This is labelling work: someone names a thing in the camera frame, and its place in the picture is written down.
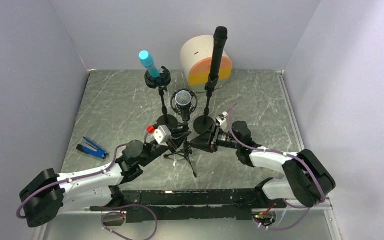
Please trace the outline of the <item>black tripod shock-mount stand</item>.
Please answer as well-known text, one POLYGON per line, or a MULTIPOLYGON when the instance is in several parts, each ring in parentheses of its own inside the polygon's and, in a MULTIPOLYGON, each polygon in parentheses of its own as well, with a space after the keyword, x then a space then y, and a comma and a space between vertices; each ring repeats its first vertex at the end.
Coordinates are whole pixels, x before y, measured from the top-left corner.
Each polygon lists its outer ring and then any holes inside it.
MULTIPOLYGON (((178 91, 181 91, 181 90, 187 90, 191 93, 191 96, 192 96, 192 100, 191 100, 191 107, 190 107, 190 120, 191 120, 191 114, 196 110, 197 108, 197 105, 198 105, 198 98, 196 96, 196 94, 191 91, 191 90, 188 90, 188 89, 180 89, 180 90, 177 90, 173 96, 171 97, 171 100, 170 100, 170 106, 172 108, 172 110, 176 113, 176 110, 175 110, 175 105, 176 105, 176 102, 175 102, 175 94, 178 92, 178 91)), ((182 127, 182 130, 181 130, 181 133, 184 133, 186 131, 190 131, 190 127, 189 127, 189 121, 183 121, 182 120, 182 124, 181 124, 181 127, 182 127)), ((190 145, 190 142, 188 141, 188 138, 187 138, 187 141, 185 141, 185 160, 189 163, 190 167, 191 167, 191 170, 192 170, 192 173, 193 173, 193 176, 195 178, 197 178, 197 173, 195 172, 194 170, 194 167, 192 165, 192 162, 190 160, 190 155, 193 153, 193 150, 192 150, 192 147, 190 145)))

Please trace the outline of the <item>silver mesh black microphone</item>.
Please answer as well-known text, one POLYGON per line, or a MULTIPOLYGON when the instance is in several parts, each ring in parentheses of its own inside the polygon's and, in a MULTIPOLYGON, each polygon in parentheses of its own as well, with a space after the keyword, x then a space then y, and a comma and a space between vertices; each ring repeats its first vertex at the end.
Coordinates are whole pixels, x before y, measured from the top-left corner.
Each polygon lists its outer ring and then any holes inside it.
POLYGON ((190 120, 190 108, 192 106, 192 95, 188 90, 180 90, 174 95, 175 110, 184 122, 190 120))

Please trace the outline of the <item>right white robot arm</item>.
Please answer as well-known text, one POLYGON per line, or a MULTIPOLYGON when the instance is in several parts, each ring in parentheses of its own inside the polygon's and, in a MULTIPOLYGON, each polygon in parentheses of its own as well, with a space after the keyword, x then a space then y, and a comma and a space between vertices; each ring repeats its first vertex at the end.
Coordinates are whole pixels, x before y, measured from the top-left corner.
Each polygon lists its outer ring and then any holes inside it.
POLYGON ((255 202, 262 208, 274 200, 297 200, 312 208, 323 202, 336 187, 336 182, 316 155, 309 149, 281 152, 265 148, 252 139, 245 121, 236 121, 226 132, 217 123, 190 142, 195 149, 215 153, 218 148, 235 149, 245 166, 268 169, 278 176, 269 176, 255 188, 255 202))

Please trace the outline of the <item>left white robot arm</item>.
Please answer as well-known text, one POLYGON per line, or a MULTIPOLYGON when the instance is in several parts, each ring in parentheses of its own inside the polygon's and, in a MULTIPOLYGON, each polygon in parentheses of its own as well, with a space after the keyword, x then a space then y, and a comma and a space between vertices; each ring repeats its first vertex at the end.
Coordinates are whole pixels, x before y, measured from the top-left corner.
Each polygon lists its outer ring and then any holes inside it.
POLYGON ((117 210, 126 196, 120 185, 130 183, 143 174, 142 167, 165 154, 172 153, 187 141, 189 130, 175 129, 153 132, 154 140, 144 143, 132 140, 116 147, 113 160, 103 166, 71 173, 43 170, 19 194, 21 204, 16 210, 19 219, 35 228, 49 223, 58 215, 79 209, 117 210))

